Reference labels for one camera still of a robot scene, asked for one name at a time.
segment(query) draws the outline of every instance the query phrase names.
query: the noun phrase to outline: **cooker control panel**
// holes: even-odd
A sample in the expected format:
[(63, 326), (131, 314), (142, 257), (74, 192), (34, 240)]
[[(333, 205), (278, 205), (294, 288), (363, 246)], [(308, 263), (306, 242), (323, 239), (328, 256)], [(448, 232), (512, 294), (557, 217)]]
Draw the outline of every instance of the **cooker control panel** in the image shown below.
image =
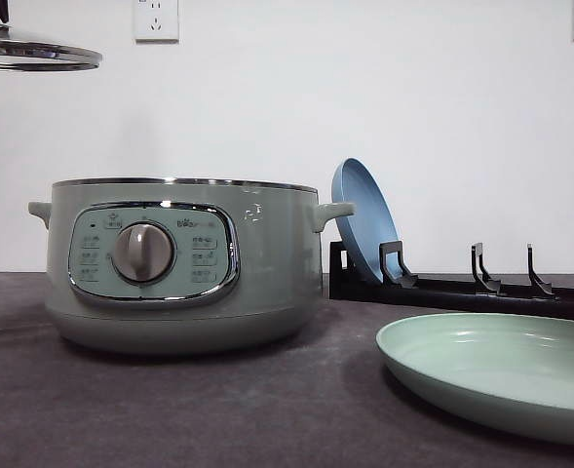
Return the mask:
[(239, 270), (234, 224), (206, 205), (126, 202), (82, 211), (70, 242), (72, 286), (124, 300), (185, 300), (233, 283)]

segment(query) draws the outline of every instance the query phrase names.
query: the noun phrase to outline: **cooker rim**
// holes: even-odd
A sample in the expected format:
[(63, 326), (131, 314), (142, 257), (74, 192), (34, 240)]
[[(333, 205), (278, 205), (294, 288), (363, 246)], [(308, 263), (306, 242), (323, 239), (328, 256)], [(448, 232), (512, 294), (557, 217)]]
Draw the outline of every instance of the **cooker rim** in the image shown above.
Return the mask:
[(303, 192), (318, 193), (316, 188), (291, 183), (263, 182), (257, 180), (233, 180), (221, 178), (178, 178), (178, 177), (100, 177), (100, 178), (73, 178), (55, 182), (53, 187), (70, 185), (98, 185), (107, 183), (159, 183), (164, 185), (226, 185), (249, 186), (264, 188), (283, 188), (287, 190), (300, 190)]

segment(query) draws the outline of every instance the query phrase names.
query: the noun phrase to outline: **blue plate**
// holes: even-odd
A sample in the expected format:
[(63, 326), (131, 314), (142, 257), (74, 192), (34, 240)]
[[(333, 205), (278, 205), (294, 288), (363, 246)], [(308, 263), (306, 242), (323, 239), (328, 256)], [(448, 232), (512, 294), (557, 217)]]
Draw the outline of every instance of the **blue plate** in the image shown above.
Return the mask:
[[(359, 160), (347, 159), (336, 169), (332, 180), (332, 201), (356, 204), (356, 213), (338, 217), (336, 225), (345, 249), (363, 279), (381, 284), (380, 244), (397, 241), (399, 237), (384, 196)], [(396, 254), (389, 256), (387, 266), (393, 276), (402, 275)]]

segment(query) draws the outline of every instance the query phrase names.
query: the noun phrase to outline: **plate rim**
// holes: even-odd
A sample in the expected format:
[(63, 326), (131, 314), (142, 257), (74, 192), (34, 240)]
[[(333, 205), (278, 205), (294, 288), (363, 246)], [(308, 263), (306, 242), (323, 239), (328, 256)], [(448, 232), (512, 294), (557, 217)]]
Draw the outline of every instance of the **plate rim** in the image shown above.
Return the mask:
[[(373, 182), (373, 188), (378, 192), (382, 202), (384, 203), (384, 208), (386, 209), (386, 212), (388, 213), (388, 216), (391, 220), (391, 225), (392, 225), (393, 230), (395, 231), (395, 234), (396, 234), (396, 239), (388, 239), (385, 242), (397, 241), (400, 238), (400, 236), (399, 236), (399, 233), (397, 232), (397, 226), (395, 225), (395, 220), (393, 219), (393, 214), (391, 213), (391, 210), (388, 208), (388, 204), (386, 203), (386, 198), (384, 197), (384, 194), (380, 190), (380, 187), (377, 184), (377, 182), (375, 181), (375, 178), (373, 177), (371, 172), (363, 164), (363, 162), (360, 161), (359, 159), (347, 158), (347, 159), (343, 160), (338, 165), (336, 170), (334, 171), (334, 177), (332, 179), (332, 190), (331, 190), (332, 202), (350, 201), (350, 200), (347, 200), (345, 198), (345, 190), (344, 190), (344, 183), (343, 183), (344, 182), (344, 175), (345, 175), (345, 168), (346, 168), (346, 165), (348, 163), (349, 164), (356, 164), (358, 166), (358, 170), (360, 172), (364, 172)], [(335, 191), (338, 192), (338, 193), (336, 193), (336, 195), (339, 195), (340, 199), (334, 198)], [(337, 226), (338, 231), (340, 233), (341, 239), (343, 240), (343, 243), (345, 244), (345, 248), (348, 251), (349, 256), (352, 258), (352, 260), (354, 260), (354, 263), (356, 264), (356, 267), (359, 270), (359, 272), (361, 273), (361, 275), (364, 276), (364, 279), (368, 283), (381, 285), (383, 283), (383, 281), (382, 281), (383, 274), (382, 274), (382, 279), (380, 279), (380, 277), (377, 276), (377, 271), (375, 271), (373, 268), (371, 268), (369, 261), (364, 256), (363, 250), (360, 248), (360, 244), (358, 243), (358, 241), (356, 240), (356, 236), (354, 235), (354, 228), (352, 226), (352, 219), (350, 219), (350, 217), (351, 216), (346, 216), (346, 217), (338, 218), (336, 220), (336, 226)], [(352, 246), (353, 246), (352, 252), (349, 252), (349, 245), (348, 244), (352, 244)]]
[(442, 379), (440, 379), (438, 377), (434, 377), (434, 376), (432, 376), (426, 372), (420, 371), (413, 366), (409, 366), (408, 364), (403, 363), (402, 361), (400, 361), (398, 359), (395, 359), (389, 353), (384, 351), (382, 345), (380, 344), (380, 337), (381, 337), (382, 333), (385, 332), (387, 329), (391, 328), (395, 324), (411, 322), (411, 321), (415, 321), (415, 320), (420, 319), (420, 318), (445, 317), (445, 316), (455, 316), (455, 317), (458, 317), (458, 316), (462, 316), (462, 317), (465, 317), (465, 316), (470, 316), (470, 317), (481, 316), (481, 317), (506, 317), (506, 318), (508, 318), (508, 317), (521, 317), (521, 318), (531, 319), (531, 320), (538, 319), (539, 321), (545, 321), (545, 322), (564, 322), (564, 323), (568, 323), (568, 324), (574, 324), (574, 320), (561, 319), (561, 318), (557, 318), (557, 317), (542, 317), (542, 316), (534, 316), (534, 315), (524, 315), (524, 314), (502, 314), (502, 313), (486, 313), (486, 312), (483, 312), (483, 313), (481, 313), (481, 312), (477, 312), (477, 313), (476, 312), (450, 312), (450, 313), (439, 313), (439, 314), (415, 315), (415, 316), (411, 316), (411, 317), (405, 317), (403, 319), (398, 319), (395, 322), (391, 322), (389, 324), (386, 324), (384, 327), (382, 327), (377, 332), (377, 334), (375, 335), (375, 343), (377, 345), (377, 348), (380, 350), (380, 352), (384, 355), (384, 357), (386, 359), (390, 359), (393, 362), (399, 364), (400, 366), (402, 366), (402, 367), (404, 367), (410, 371), (413, 371), (415, 373), (418, 373), (421, 376), (427, 377), (428, 379), (434, 380), (437, 383), (442, 383), (444, 385), (449, 385), (449, 386), (457, 388), (457, 389), (461, 389), (461, 390), (473, 392), (476, 394), (480, 394), (480, 395), (482, 395), (484, 397), (488, 397), (488, 398), (506, 400), (506, 401), (511, 401), (511, 402), (523, 404), (523, 405), (530, 405), (530, 406), (540, 407), (540, 408), (548, 408), (548, 409), (565, 410), (565, 411), (573, 411), (574, 412), (574, 408), (571, 408), (571, 407), (563, 407), (563, 406), (559, 406), (559, 405), (551, 405), (551, 404), (540, 403), (540, 402), (530, 402), (530, 401), (519, 399), (519, 398), (504, 397), (502, 395), (497, 395), (495, 393), (485, 392), (482, 390), (476, 390), (476, 389), (473, 389), (470, 387), (458, 385), (456, 383), (449, 382), (448, 380), (442, 380)]

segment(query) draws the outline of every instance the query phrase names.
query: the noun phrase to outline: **cooker handle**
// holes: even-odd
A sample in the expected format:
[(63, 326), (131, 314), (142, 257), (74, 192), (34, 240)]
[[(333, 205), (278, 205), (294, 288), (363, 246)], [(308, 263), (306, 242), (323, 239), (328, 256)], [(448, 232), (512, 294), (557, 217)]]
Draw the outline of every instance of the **cooker handle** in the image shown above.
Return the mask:
[(51, 207), (52, 203), (43, 202), (29, 202), (29, 212), (41, 218), (44, 221), (46, 228), (49, 228), (49, 221), (51, 220)]
[(326, 203), (314, 207), (313, 211), (313, 231), (322, 232), (325, 224), (331, 219), (340, 216), (353, 215), (356, 212), (356, 204), (351, 202)]

